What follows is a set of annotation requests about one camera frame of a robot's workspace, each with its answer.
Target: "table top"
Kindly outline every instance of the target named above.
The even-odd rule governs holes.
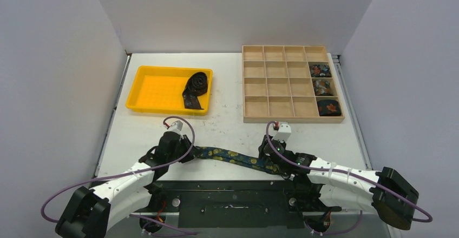
[[[158,144],[166,131],[162,120],[168,115],[135,113],[126,108],[137,69],[142,65],[213,70],[209,112],[206,116],[183,116],[194,127],[196,146],[219,147],[258,157],[266,124],[243,122],[241,53],[214,54],[132,54],[112,125],[97,166],[99,177],[127,170],[148,149]],[[337,91],[344,97],[342,86]],[[307,153],[340,165],[365,169],[357,136],[346,103],[341,104],[345,119],[335,124],[290,124],[292,135],[287,149]],[[191,138],[186,125],[183,133]],[[279,180],[280,176],[216,160],[193,160],[176,163],[160,180]]]

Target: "wooden compartment tray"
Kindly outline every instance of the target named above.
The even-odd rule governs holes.
[[[314,77],[314,65],[328,65],[331,75]],[[319,116],[317,102],[335,100],[341,105],[323,46],[242,46],[244,122],[340,123],[341,116]],[[317,80],[330,84],[331,96],[316,96]]]

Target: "purple cable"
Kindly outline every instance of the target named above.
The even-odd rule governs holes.
[[[146,216],[143,216],[143,215],[133,215],[133,214],[130,214],[129,216],[141,218],[141,219],[150,221],[150,223],[160,224],[160,225],[162,225],[162,226],[164,226],[164,227],[167,227],[167,228],[170,228],[170,229],[173,229],[173,230],[182,232],[182,233],[184,233],[185,235],[197,235],[197,234],[198,234],[198,233],[196,233],[196,232],[190,232],[190,231],[187,231],[187,230],[183,230],[183,229],[177,228],[177,227],[175,227],[175,226],[171,226],[170,224],[161,223],[161,222],[158,221],[158,220],[155,220],[155,219],[153,219],[153,218],[146,217]],[[184,234],[170,234],[170,235],[167,235],[167,234],[157,234],[156,236],[159,236],[159,237],[177,237],[177,236],[184,236]]]
[[[362,221],[362,218],[363,218],[363,212],[360,211],[359,219],[358,219],[357,222],[356,222],[353,226],[351,226],[349,229],[347,229],[347,230],[342,230],[342,231],[335,231],[335,232],[322,233],[322,235],[325,236],[325,235],[338,235],[338,234],[345,234],[345,233],[348,233],[348,232],[354,230],[354,229],[360,224],[360,222]],[[310,226],[308,226],[307,223],[306,223],[306,226],[307,226],[310,230],[313,230],[315,234],[321,234],[321,232],[318,232],[318,231],[312,229]]]
[[[281,159],[283,159],[285,162],[295,166],[295,167],[299,167],[299,168],[302,168],[302,169],[307,169],[307,170],[318,170],[318,171],[329,171],[330,169],[322,169],[322,168],[312,168],[312,167],[307,167],[307,166],[303,166],[303,165],[298,165],[296,163],[294,163],[293,161],[290,161],[289,159],[287,159],[286,157],[282,156],[281,153],[279,153],[277,151],[277,149],[274,147],[273,143],[271,142],[271,139],[270,139],[270,125],[272,125],[273,123],[276,123],[274,121],[271,121],[268,123],[268,125],[266,126],[266,139],[268,141],[268,144],[270,145],[270,147],[272,148],[272,150],[277,154],[277,156],[279,156]],[[415,205],[414,203],[412,203],[411,201],[409,201],[408,199],[400,196],[399,194],[397,194],[396,192],[392,191],[391,189],[379,184],[379,183],[376,183],[372,180],[369,180],[368,178],[366,177],[362,177],[362,176],[359,176],[357,174],[354,174],[354,173],[348,173],[347,171],[345,170],[341,170],[341,169],[332,169],[332,171],[334,172],[338,172],[338,173],[343,173],[343,174],[349,174],[353,177],[356,177],[360,180],[363,180],[363,181],[366,181],[370,184],[373,184],[375,185],[376,187],[378,188],[381,188],[382,190],[384,191],[387,191],[389,192],[389,194],[393,195],[394,197],[402,200],[403,202],[405,202],[406,204],[408,204],[409,206],[413,207],[414,209],[420,211],[421,213],[423,213],[425,216],[427,216],[427,219],[418,219],[418,218],[413,218],[412,220],[415,221],[415,222],[423,222],[423,223],[430,223],[432,222],[433,218],[432,218],[432,215],[430,215],[429,213],[427,213],[427,211],[425,211],[424,209],[420,208],[419,206]]]
[[[162,165],[158,165],[158,166],[154,166],[154,167],[151,167],[151,168],[147,168],[147,169],[140,169],[140,170],[137,170],[137,171],[133,171],[133,172],[127,172],[127,173],[122,173],[122,174],[118,174],[118,175],[114,175],[114,176],[106,176],[106,177],[96,177],[96,178],[93,178],[93,179],[90,179],[90,180],[85,180],[85,181],[81,181],[81,182],[78,182],[76,184],[73,184],[71,186],[68,186],[68,187],[65,187],[61,190],[59,190],[58,192],[54,193],[53,195],[51,195],[48,199],[46,199],[46,201],[43,203],[42,205],[42,208],[40,209],[40,213],[42,215],[42,217],[49,221],[49,222],[52,222],[52,223],[57,223],[58,220],[57,219],[52,219],[50,218],[48,215],[46,215],[46,213],[44,212],[46,206],[48,205],[49,202],[51,202],[51,200],[53,200],[55,197],[59,196],[60,194],[64,193],[65,191],[71,189],[71,188],[75,188],[75,187],[78,187],[78,186],[81,186],[81,185],[84,185],[84,184],[87,184],[87,183],[91,183],[91,182],[96,182],[96,181],[104,181],[104,180],[111,180],[111,179],[117,179],[117,178],[120,178],[120,177],[125,177],[125,176],[129,176],[129,175],[132,175],[133,173],[142,173],[142,172],[146,172],[146,171],[150,171],[150,170],[155,170],[155,169],[160,169],[160,168],[164,168],[164,167],[167,167],[171,164],[174,164],[175,162],[179,162],[181,161],[183,158],[185,158],[190,152],[191,150],[193,149],[193,146],[194,146],[194,138],[195,138],[195,133],[194,133],[194,129],[193,127],[191,126],[191,124],[186,121],[185,119],[183,119],[182,117],[180,116],[168,116],[166,118],[164,118],[164,120],[162,121],[162,123],[164,125],[166,125],[166,121],[168,119],[171,119],[171,118],[176,118],[176,119],[179,119],[179,120],[182,120],[184,121],[188,127],[190,128],[191,130],[191,134],[193,135],[193,138],[191,140],[191,145],[189,146],[187,152],[185,154],[183,154],[180,158],[176,159],[175,161],[171,161],[171,162],[168,162],[166,164],[162,164]]]

